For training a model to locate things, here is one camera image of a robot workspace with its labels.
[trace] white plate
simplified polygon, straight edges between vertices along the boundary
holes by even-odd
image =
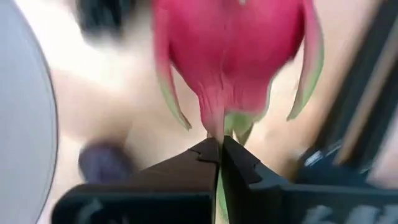
[[[0,222],[36,223],[52,183],[57,114],[47,64],[11,0],[0,1]]]

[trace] beige countertop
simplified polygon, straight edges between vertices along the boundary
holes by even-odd
[[[152,59],[148,3],[140,2],[130,35],[122,44],[87,44],[67,0],[17,0],[49,62],[57,98],[60,139],[50,196],[39,223],[48,223],[54,203],[82,183],[77,159],[84,143],[109,139],[126,145],[137,165],[148,167],[170,158],[205,137],[197,98],[176,74],[182,110],[193,129],[184,130],[166,107]],[[325,66],[304,112],[286,122],[300,75],[302,52],[280,72],[271,107],[246,147],[280,174],[311,145],[350,58],[368,23],[374,0],[317,0],[325,35]]]

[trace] pink dragon fruit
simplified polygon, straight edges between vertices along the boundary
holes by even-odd
[[[160,87],[187,128],[170,70],[196,93],[201,121],[222,143],[239,142],[266,113],[272,79],[304,38],[304,63],[288,119],[307,104],[323,66],[323,38],[312,0],[154,0],[155,61]]]

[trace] table surface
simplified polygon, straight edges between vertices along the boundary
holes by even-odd
[[[82,183],[77,158],[88,141],[124,144],[141,168],[170,158],[200,142],[197,98],[175,76],[183,112],[193,129],[184,130],[167,109],[157,86],[148,1],[139,2],[127,25],[127,38],[87,42],[80,34],[69,0],[17,0],[51,68],[57,99],[59,150],[47,205],[39,223],[65,191]],[[363,33],[374,0],[316,1],[325,35],[325,66],[304,112],[286,122],[301,71],[302,51],[280,72],[272,88],[267,116],[255,125],[246,147],[280,174],[311,145]]]

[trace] dark purple object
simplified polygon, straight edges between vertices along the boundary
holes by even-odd
[[[130,158],[120,147],[108,143],[86,146],[80,152],[78,163],[88,184],[127,182],[133,172]]]

